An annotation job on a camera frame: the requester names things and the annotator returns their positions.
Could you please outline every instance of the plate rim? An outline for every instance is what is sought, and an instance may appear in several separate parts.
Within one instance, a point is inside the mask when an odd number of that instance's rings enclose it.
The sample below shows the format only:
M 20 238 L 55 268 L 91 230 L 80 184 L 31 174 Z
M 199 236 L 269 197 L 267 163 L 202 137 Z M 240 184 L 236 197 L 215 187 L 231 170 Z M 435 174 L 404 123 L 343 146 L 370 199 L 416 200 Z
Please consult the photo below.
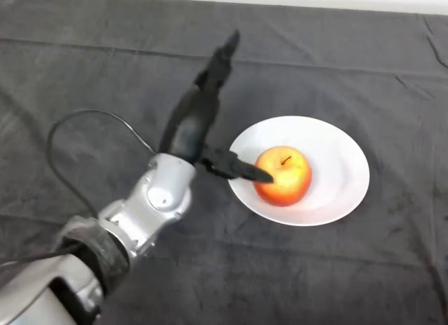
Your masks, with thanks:
M 242 134 L 244 134 L 247 130 L 251 129 L 252 127 L 255 127 L 256 125 L 259 125 L 260 123 L 267 122 L 267 121 L 269 121 L 269 120 L 274 120 L 274 119 L 276 119 L 276 118 L 306 118 L 306 119 L 310 119 L 310 120 L 315 120 L 315 121 L 324 123 L 324 124 L 326 124 L 326 125 L 329 125 L 329 126 L 333 127 L 334 129 L 336 129 L 336 130 L 342 132 L 343 134 L 345 134 L 345 135 L 346 135 L 346 136 L 347 136 L 347 137 L 348 137 L 348 138 L 349 138 L 349 139 L 350 139 L 350 140 L 351 140 L 351 141 L 352 141 L 352 142 L 359 148 L 359 150 L 360 150 L 361 153 L 362 153 L 363 160 L 365 161 L 365 164 L 366 164 L 366 166 L 367 166 L 367 167 L 366 167 L 366 170 L 367 170 L 366 175 L 367 175 L 367 177 L 366 177 L 366 186 L 365 186 L 365 189 L 361 192 L 362 195 L 360 195 L 360 197 L 359 197 L 360 199 L 359 199 L 359 200 L 355 200 L 355 201 L 353 202 L 353 205 L 352 205 L 353 208 L 348 209 L 348 212 L 347 212 L 347 213 L 345 213 L 345 214 L 343 214 L 343 215 L 341 215 L 341 216 L 336 216 L 336 217 L 333 218 L 333 219 L 330 219 L 330 220 L 327 220 L 327 221 L 324 221 L 324 222 L 319 222 L 319 223 L 289 223 L 289 222 L 279 221 L 279 220 L 277 220 L 277 219 L 275 219 L 275 218 L 272 218 L 272 217 L 265 216 L 265 215 L 263 215 L 263 214 L 261 214 L 261 213 L 255 211 L 255 210 L 251 209 L 251 208 L 244 202 L 244 200 L 240 198 L 240 196 L 238 195 L 238 193 L 235 191 L 235 189 L 234 189 L 234 187 L 233 187 L 233 185 L 232 185 L 233 180 L 232 180 L 232 179 L 228 179 L 229 186 L 230 186 L 230 188 L 232 189 L 232 191 L 233 191 L 233 193 L 235 194 L 235 196 L 237 197 L 237 199 L 238 199 L 244 206 L 246 206 L 248 209 L 250 209 L 252 212 L 254 212 L 255 214 L 257 214 L 257 215 L 259 215 L 259 216 L 261 216 L 261 217 L 263 217 L 263 218 L 265 218 L 265 219 L 267 219 L 267 220 L 270 220 L 270 221 L 273 221 L 273 222 L 277 222 L 277 223 L 281 223 L 281 224 L 283 224 L 283 225 L 287 225 L 287 226 L 295 226 L 295 227 L 322 226 L 322 225 L 326 225 L 327 223 L 332 223 L 332 222 L 335 222 L 335 221 L 337 221 L 337 220 L 343 219 L 345 216 L 347 216 L 347 215 L 349 215 L 350 213 L 352 213 L 352 212 L 353 212 L 353 211 L 354 211 L 354 210 L 361 204 L 361 202 L 364 200 L 364 198 L 365 198 L 365 196 L 367 195 L 367 192 L 368 192 L 368 190 L 369 190 L 369 187 L 370 187 L 370 166 L 369 166 L 368 159 L 367 159 L 367 157 L 365 156 L 365 153 L 364 153 L 364 151 L 362 150 L 362 148 L 359 146 L 359 144 L 353 139 L 353 137 L 351 137 L 349 134 L 347 134 L 344 130 L 342 130 L 341 128 L 337 127 L 336 125 L 333 125 L 333 124 L 331 124 L 331 123 L 325 122 L 324 120 L 320 120 L 320 119 L 318 119 L 318 118 L 309 117 L 309 116 L 294 116 L 294 115 L 287 115 L 287 116 L 276 116 L 276 117 L 266 118 L 265 120 L 261 120 L 261 121 L 259 121 L 259 122 L 257 122 L 257 123 L 254 123 L 254 124 L 252 124 L 251 126 L 249 126 L 249 127 L 247 127 L 246 129 L 244 129 L 243 131 L 241 131 L 241 132 L 237 135 L 237 137 L 233 140 L 233 142 L 231 143 L 229 149 L 232 150 L 232 147 L 233 147 L 234 143 L 236 142 L 236 140 L 237 140 Z

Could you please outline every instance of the gray cloth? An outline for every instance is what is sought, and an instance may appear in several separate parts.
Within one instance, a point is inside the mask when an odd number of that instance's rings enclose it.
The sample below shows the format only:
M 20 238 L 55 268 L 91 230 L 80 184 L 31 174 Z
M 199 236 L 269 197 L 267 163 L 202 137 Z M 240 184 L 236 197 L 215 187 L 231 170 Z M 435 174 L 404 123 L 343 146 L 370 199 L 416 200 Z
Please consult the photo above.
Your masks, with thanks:
M 448 18 L 164 0 L 0 0 L 0 256 L 45 251 L 82 205 L 45 166 L 52 122 L 122 115 L 157 146 L 215 46 L 241 30 L 209 142 L 311 116 L 370 165 L 362 204 L 294 228 L 199 170 L 189 215 L 106 302 L 100 324 L 444 324 Z M 148 156 L 108 118 L 58 134 L 58 164 L 100 208 Z

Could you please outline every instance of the cable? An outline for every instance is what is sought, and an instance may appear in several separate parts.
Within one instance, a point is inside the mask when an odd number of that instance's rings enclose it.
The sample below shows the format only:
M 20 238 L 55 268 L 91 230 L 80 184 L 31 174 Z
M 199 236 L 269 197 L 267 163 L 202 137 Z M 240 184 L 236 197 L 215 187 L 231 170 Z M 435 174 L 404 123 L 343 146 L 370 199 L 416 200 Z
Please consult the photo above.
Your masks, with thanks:
M 147 144 L 143 138 L 137 133 L 137 131 L 134 130 L 134 128 L 125 120 L 123 120 L 120 116 L 115 115 L 114 113 L 109 113 L 107 111 L 101 111 L 96 109 L 81 109 L 73 111 L 67 115 L 65 115 L 63 118 L 58 120 L 55 124 L 52 125 L 50 128 L 50 131 L 47 136 L 47 142 L 45 146 L 45 158 L 47 160 L 48 165 L 50 166 L 50 169 L 53 171 L 55 176 L 87 207 L 91 215 L 95 218 L 97 218 L 97 210 L 94 208 L 92 203 L 64 176 L 62 173 L 56 168 L 54 160 L 53 160 L 53 139 L 55 137 L 57 129 L 66 123 L 68 120 L 71 120 L 74 117 L 85 115 L 87 113 L 100 113 L 103 115 L 110 116 L 112 118 L 115 118 L 116 120 L 119 120 L 129 131 L 137 138 L 137 140 L 145 146 L 152 154 L 156 154 L 155 150 Z M 68 246 L 66 248 L 52 251 L 47 254 L 41 254 L 36 256 L 29 256 L 29 257 L 22 257 L 22 258 L 10 258 L 5 261 L 0 262 L 0 270 L 4 268 L 11 267 L 12 265 L 19 265 L 19 264 L 25 264 L 30 263 L 33 261 L 38 260 L 44 260 L 46 258 L 52 258 L 56 256 L 61 255 L 67 255 L 71 254 L 74 251 L 78 250 L 81 247 L 80 244 L 73 244 L 71 246 Z
M 55 136 L 55 133 L 57 129 L 65 124 L 68 120 L 71 120 L 74 117 L 85 115 L 87 113 L 96 113 L 96 114 L 102 114 L 107 115 L 112 118 L 115 118 L 116 120 L 119 120 L 129 131 L 138 139 L 138 141 L 145 146 L 152 154 L 156 154 L 155 150 L 147 144 L 143 138 L 134 130 L 134 128 L 125 120 L 123 120 L 120 116 L 115 115 L 114 113 L 109 113 L 107 111 L 101 111 L 96 109 L 80 109 L 75 110 L 67 115 L 65 115 L 63 118 L 58 120 L 55 124 L 52 125 L 50 128 L 50 131 L 47 136 L 47 144 L 45 147 L 45 157 L 48 163 L 48 166 L 50 166 L 50 169 L 53 171 L 55 176 L 61 181 L 89 210 L 90 214 L 97 218 L 97 210 L 92 205 L 92 203 L 64 176 L 62 173 L 56 168 L 54 160 L 53 160 L 53 139 Z
M 47 254 L 35 255 L 35 256 L 29 256 L 29 257 L 21 257 L 21 258 L 10 258 L 10 259 L 0 262 L 0 270 L 5 269 L 7 267 L 11 267 L 12 265 L 25 264 L 25 263 L 38 261 L 38 260 L 45 260 L 47 258 L 52 258 L 52 257 L 56 257 L 56 256 L 71 254 L 73 251 L 78 250 L 80 247 L 81 247 L 80 244 L 73 244 L 71 246 L 65 247 L 65 248 L 57 250 L 57 251 L 52 251 Z

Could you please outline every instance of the red apple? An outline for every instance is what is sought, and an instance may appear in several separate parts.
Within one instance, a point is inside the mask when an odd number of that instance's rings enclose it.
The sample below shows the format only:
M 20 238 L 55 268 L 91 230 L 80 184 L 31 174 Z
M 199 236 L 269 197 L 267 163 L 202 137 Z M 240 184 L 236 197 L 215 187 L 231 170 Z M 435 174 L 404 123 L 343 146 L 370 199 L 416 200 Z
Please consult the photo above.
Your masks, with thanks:
M 258 195 L 276 206 L 295 204 L 307 193 L 312 169 L 305 156 L 289 146 L 275 146 L 263 152 L 255 165 L 274 178 L 272 184 L 254 183 Z

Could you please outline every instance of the white plate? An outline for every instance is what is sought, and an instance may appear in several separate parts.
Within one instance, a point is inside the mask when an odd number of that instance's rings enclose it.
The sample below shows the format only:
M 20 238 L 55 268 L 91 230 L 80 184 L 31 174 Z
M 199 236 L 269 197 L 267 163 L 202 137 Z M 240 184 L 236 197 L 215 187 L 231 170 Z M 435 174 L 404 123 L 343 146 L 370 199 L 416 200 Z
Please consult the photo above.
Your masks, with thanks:
M 311 186 L 297 204 L 276 207 L 258 196 L 251 181 L 230 180 L 235 195 L 255 213 L 286 225 L 317 226 L 346 216 L 363 201 L 370 179 L 363 151 L 348 134 L 322 120 L 270 118 L 244 130 L 230 150 L 253 164 L 267 149 L 283 145 L 306 155 L 313 169 Z

